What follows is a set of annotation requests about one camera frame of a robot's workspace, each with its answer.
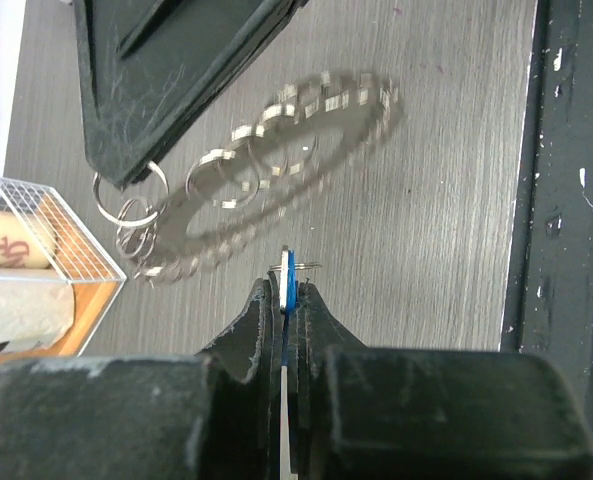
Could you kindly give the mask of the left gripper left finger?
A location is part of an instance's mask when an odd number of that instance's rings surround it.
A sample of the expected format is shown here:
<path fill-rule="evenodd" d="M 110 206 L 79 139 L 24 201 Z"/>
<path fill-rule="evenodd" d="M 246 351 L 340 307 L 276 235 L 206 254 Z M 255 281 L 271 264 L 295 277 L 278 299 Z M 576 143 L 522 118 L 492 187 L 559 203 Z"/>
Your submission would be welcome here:
<path fill-rule="evenodd" d="M 0 479 L 276 479 L 282 317 L 275 278 L 193 355 L 0 365 Z"/>

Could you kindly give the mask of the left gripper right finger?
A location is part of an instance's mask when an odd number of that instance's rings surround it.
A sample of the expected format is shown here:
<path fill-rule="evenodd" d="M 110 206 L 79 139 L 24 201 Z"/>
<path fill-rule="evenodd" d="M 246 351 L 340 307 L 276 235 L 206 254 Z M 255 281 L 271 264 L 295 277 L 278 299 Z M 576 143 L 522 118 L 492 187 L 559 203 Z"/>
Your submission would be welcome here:
<path fill-rule="evenodd" d="M 290 315 L 290 454 L 301 479 L 593 479 L 593 437 L 545 359 L 369 347 L 311 283 Z"/>

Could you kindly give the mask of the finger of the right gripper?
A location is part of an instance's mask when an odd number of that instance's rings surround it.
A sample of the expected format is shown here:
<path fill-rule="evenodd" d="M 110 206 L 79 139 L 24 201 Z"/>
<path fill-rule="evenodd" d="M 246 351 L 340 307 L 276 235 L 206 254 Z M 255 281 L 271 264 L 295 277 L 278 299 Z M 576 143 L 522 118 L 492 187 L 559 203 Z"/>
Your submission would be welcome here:
<path fill-rule="evenodd" d="M 117 189 L 143 181 L 285 29 L 292 0 L 73 4 L 86 159 Z"/>

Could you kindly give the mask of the blue tagged key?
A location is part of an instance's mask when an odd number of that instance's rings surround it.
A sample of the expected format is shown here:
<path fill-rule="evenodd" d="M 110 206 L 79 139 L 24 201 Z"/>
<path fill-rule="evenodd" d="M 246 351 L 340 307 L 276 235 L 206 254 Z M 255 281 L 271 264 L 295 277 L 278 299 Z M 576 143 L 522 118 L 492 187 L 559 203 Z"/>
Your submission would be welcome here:
<path fill-rule="evenodd" d="M 290 407 L 289 393 L 289 340 L 291 316 L 298 303 L 297 272 L 320 268 L 317 262 L 298 262 L 295 252 L 288 245 L 283 245 L 280 263 L 271 266 L 269 271 L 278 275 L 279 308 L 282 317 L 281 343 L 281 384 L 280 384 L 280 478 L 298 479 L 298 413 Z"/>

